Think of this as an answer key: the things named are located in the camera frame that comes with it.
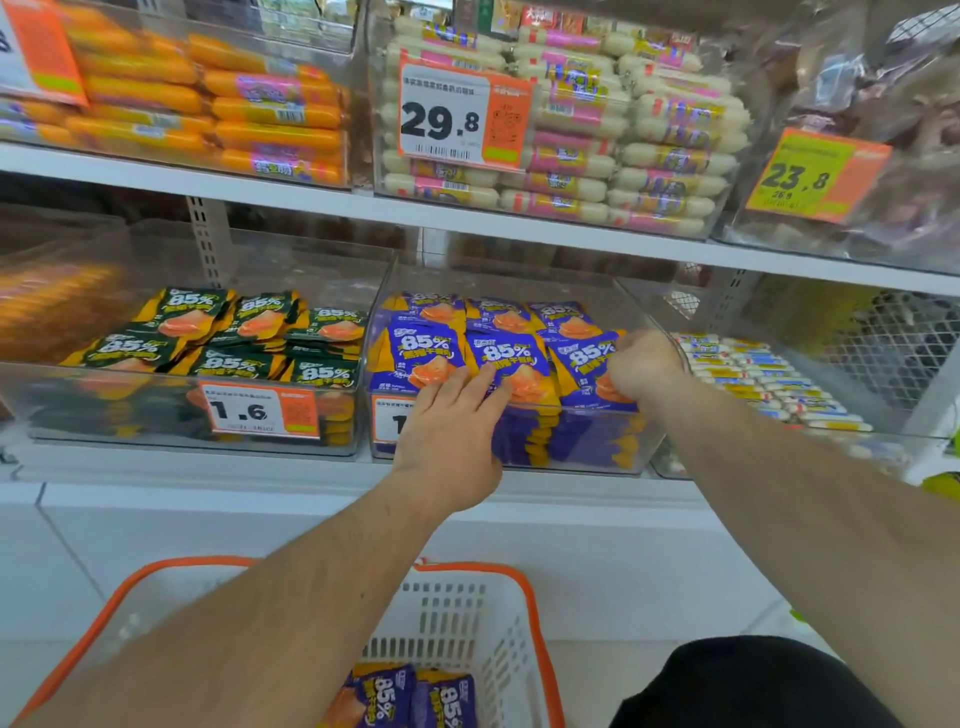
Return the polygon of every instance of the hand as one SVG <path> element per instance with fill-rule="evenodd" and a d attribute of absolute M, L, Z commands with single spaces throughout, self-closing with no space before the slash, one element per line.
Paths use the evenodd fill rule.
<path fill-rule="evenodd" d="M 503 474 L 491 451 L 493 427 L 513 393 L 504 381 L 484 400 L 496 368 L 484 364 L 470 380 L 467 367 L 443 384 L 420 390 L 396 443 L 392 474 L 418 489 L 441 519 L 472 508 L 496 490 Z"/>
<path fill-rule="evenodd" d="M 645 328 L 619 338 L 607 371 L 617 392 L 656 409 L 662 385 L 674 376 L 684 376 L 686 369 L 670 338 L 659 329 Z"/>

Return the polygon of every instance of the white plastic basket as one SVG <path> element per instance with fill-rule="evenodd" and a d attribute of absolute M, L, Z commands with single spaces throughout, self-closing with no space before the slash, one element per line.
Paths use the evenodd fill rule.
<path fill-rule="evenodd" d="M 67 680 L 109 659 L 127 641 L 254 563 L 228 556 L 172 559 L 128 577 L 18 719 L 49 700 Z M 533 589 L 510 567 L 415 565 L 360 660 L 382 661 L 470 672 L 482 728 L 564 728 Z"/>

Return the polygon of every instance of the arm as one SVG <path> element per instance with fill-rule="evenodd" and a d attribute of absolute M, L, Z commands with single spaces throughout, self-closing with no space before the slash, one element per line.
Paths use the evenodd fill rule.
<path fill-rule="evenodd" d="M 390 474 L 65 686 L 24 728 L 314 728 L 434 530 L 500 481 L 485 367 L 424 388 Z"/>
<path fill-rule="evenodd" d="M 684 374 L 650 332 L 610 364 L 763 574 L 911 728 L 960 715 L 960 508 Z"/>

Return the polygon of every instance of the forearm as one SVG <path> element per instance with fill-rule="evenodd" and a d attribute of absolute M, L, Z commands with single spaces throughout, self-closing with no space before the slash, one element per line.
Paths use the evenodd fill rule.
<path fill-rule="evenodd" d="M 960 508 L 679 373 L 650 399 L 764 575 L 904 723 L 951 724 Z"/>
<path fill-rule="evenodd" d="M 391 475 L 115 660 L 28 728 L 314 728 L 445 514 Z"/>

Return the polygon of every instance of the cartoon face on price tag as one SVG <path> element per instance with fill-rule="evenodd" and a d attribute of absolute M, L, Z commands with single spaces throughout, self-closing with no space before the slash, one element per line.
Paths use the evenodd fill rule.
<path fill-rule="evenodd" d="M 532 83 L 409 59 L 400 62 L 399 83 L 402 155 L 519 169 Z"/>
<path fill-rule="evenodd" d="M 373 440 L 377 443 L 395 443 L 400 439 L 414 401 L 406 397 L 373 396 Z"/>
<path fill-rule="evenodd" d="M 315 393 L 294 387 L 201 382 L 214 432 L 320 438 Z"/>
<path fill-rule="evenodd" d="M 842 223 L 870 191 L 890 151 L 862 139 L 784 130 L 747 209 Z"/>
<path fill-rule="evenodd" d="M 49 0 L 0 0 L 0 89 L 87 105 L 80 70 Z"/>

